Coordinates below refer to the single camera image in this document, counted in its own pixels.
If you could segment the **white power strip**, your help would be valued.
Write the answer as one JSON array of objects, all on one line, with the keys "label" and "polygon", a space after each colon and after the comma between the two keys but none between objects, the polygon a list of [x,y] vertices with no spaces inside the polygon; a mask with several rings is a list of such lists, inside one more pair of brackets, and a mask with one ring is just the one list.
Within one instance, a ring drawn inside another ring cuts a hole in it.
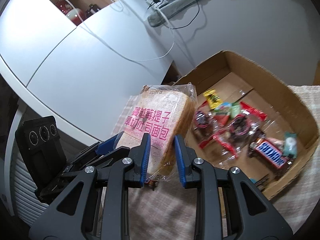
[{"label": "white power strip", "polygon": [[168,4],[167,0],[146,0],[146,3],[148,4],[149,8],[161,8]]}]

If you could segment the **yellow candy wrapper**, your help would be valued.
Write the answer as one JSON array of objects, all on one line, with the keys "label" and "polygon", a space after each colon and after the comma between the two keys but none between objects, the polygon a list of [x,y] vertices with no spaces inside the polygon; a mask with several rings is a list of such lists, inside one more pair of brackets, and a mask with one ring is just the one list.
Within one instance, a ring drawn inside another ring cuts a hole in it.
[{"label": "yellow candy wrapper", "polygon": [[210,109],[216,109],[216,107],[219,107],[223,103],[214,89],[205,91],[203,96],[206,98]]}]

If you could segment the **green snack packet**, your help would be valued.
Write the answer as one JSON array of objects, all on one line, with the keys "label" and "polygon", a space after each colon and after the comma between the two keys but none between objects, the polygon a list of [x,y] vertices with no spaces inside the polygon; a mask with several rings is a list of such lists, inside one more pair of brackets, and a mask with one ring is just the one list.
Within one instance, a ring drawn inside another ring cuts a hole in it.
[{"label": "green snack packet", "polygon": [[214,113],[215,115],[230,116],[231,118],[235,118],[241,113],[241,106],[239,102],[224,102],[214,109]]}]

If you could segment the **packaged sliced bread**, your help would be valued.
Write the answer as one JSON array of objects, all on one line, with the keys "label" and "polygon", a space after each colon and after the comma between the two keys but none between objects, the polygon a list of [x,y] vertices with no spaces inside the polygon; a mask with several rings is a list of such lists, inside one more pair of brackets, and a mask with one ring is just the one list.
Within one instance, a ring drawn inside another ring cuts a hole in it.
[{"label": "packaged sliced bread", "polygon": [[143,135],[149,133],[151,147],[146,179],[167,180],[176,163],[174,137],[187,134],[196,107],[196,88],[191,83],[145,85],[124,111],[114,146],[138,146]]}]

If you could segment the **teal white candy packet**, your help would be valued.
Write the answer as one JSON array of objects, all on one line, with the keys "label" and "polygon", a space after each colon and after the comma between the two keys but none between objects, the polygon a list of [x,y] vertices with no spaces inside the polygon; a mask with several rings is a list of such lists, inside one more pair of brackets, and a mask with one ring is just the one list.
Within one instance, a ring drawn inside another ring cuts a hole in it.
[{"label": "teal white candy packet", "polygon": [[285,132],[284,137],[283,155],[290,159],[296,159],[298,155],[297,135],[295,133]]}]

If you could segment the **open cardboard box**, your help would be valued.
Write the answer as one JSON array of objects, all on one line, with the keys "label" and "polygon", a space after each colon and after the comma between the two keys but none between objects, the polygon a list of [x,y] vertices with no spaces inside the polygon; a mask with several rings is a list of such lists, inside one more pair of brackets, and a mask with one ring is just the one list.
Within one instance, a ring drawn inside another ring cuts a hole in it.
[{"label": "open cardboard box", "polygon": [[237,166],[269,178],[274,198],[310,160],[319,143],[315,119],[271,72],[232,51],[203,61],[178,80],[196,88],[198,106],[185,144],[215,167]]}]

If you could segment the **red bagged dark cake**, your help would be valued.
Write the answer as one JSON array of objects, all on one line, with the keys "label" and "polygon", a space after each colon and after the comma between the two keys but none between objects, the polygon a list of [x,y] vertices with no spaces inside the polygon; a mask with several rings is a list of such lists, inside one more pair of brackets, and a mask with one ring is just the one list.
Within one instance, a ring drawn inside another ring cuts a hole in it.
[{"label": "red bagged dark cake", "polygon": [[213,134],[204,140],[198,140],[200,149],[205,149],[209,144],[216,143],[225,152],[237,158],[241,148],[248,139],[267,120],[267,114],[263,111],[240,101],[241,113],[235,118],[230,116],[215,115],[214,109],[209,109],[205,101],[198,110],[208,114],[214,126]]}]

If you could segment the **snickers bar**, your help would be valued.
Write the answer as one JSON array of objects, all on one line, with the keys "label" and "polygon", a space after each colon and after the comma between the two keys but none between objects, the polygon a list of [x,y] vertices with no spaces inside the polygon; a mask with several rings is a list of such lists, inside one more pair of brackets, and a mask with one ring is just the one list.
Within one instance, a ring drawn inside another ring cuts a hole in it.
[{"label": "snickers bar", "polygon": [[250,143],[248,149],[250,154],[258,154],[276,170],[285,170],[292,165],[292,161],[266,139],[259,139]]}]

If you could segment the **bagged dark round cake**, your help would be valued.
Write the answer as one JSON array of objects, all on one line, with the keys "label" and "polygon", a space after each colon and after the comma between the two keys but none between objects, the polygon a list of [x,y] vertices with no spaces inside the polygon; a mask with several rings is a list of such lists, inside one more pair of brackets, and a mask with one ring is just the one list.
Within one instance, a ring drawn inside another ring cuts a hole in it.
[{"label": "bagged dark round cake", "polygon": [[208,139],[214,131],[211,118],[203,111],[196,111],[193,117],[193,132],[199,140]]}]

